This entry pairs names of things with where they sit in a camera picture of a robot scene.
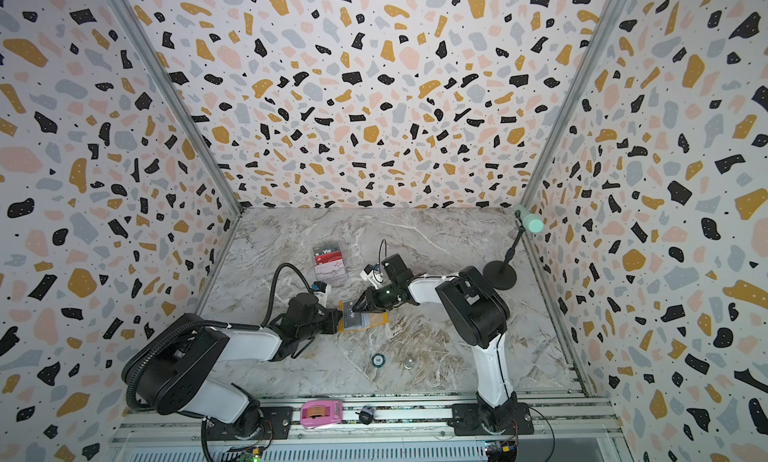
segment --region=pink object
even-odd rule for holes
[[[301,406],[301,424],[304,428],[316,429],[338,424],[342,420],[342,402],[340,400],[312,400]]]

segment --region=black lamp base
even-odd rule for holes
[[[509,290],[518,281],[518,275],[509,264],[501,260],[494,260],[485,265],[483,276],[497,290]]]

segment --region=perforated metal panel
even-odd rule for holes
[[[216,462],[234,460],[234,454],[211,449]],[[471,440],[401,442],[389,444],[274,445],[262,457],[265,462],[470,462],[487,460],[485,445]],[[130,462],[203,462],[200,448],[140,448]]]

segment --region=marble tabletop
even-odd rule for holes
[[[387,240],[388,255],[398,253],[415,274],[448,274],[468,265],[504,257],[516,228],[501,208],[249,208],[238,227],[204,318],[260,324],[274,269],[297,266],[315,280],[312,247],[340,243],[349,274],[332,287],[330,300],[357,300],[367,286],[360,271],[378,260]],[[500,291],[509,306],[507,357],[516,388],[567,388],[571,376],[544,305],[523,244],[513,260],[517,284]],[[303,290],[298,277],[283,269],[273,317]],[[384,354],[381,368],[371,357]],[[404,367],[414,361],[410,369]],[[213,375],[254,395],[353,395],[472,393],[477,373],[472,350],[458,336],[441,304],[403,305],[389,323],[363,332],[321,335],[297,359],[281,362],[231,361]]]

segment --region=terrazzo wallpaper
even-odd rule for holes
[[[221,206],[103,0],[0,0],[0,460],[98,460],[194,306]]]
[[[768,460],[768,0],[629,0],[536,202],[636,460]]]
[[[245,206],[516,202],[606,0],[129,0]]]

